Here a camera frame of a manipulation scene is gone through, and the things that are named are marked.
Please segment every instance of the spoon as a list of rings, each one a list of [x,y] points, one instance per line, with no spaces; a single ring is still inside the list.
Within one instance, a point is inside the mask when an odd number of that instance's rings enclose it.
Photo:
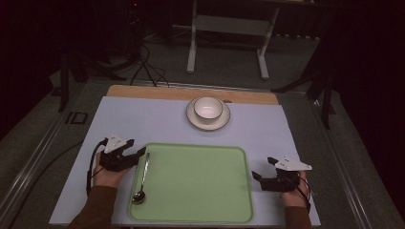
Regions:
[[[132,203],[134,204],[141,204],[146,198],[146,195],[143,192],[143,183],[145,182],[146,172],[148,172],[149,156],[150,153],[146,154],[145,169],[143,170],[143,178],[142,183],[140,185],[140,190],[137,193],[135,193],[134,196],[132,197]]]

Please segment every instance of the green tray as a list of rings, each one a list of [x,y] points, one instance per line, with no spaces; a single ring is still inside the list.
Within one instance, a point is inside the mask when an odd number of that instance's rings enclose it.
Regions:
[[[134,220],[248,222],[253,216],[245,151],[238,147],[149,143],[145,201],[130,203]],[[145,156],[132,195],[140,189]]]

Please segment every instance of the white saucer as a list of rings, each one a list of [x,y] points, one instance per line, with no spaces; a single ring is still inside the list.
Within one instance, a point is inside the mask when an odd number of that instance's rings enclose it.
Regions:
[[[229,107],[224,102],[219,100],[223,104],[224,110],[223,113],[218,117],[218,119],[210,124],[204,124],[200,121],[200,117],[194,111],[194,103],[196,103],[197,99],[199,99],[199,97],[191,100],[191,102],[188,103],[186,109],[187,118],[194,126],[204,131],[215,131],[226,125],[230,118],[230,111]]]

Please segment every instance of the white bowl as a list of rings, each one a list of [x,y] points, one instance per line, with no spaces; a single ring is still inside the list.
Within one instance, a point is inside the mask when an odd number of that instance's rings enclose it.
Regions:
[[[194,112],[202,119],[215,120],[223,110],[223,104],[214,97],[201,97],[194,103]]]

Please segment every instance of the forearm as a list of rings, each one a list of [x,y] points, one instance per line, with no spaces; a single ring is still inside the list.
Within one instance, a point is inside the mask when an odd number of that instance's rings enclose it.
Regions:
[[[106,186],[94,186],[86,201],[86,205],[74,218],[69,229],[110,228],[111,216],[114,212],[114,204],[117,197],[117,189]]]
[[[310,229],[310,219],[305,207],[286,207],[286,229]]]

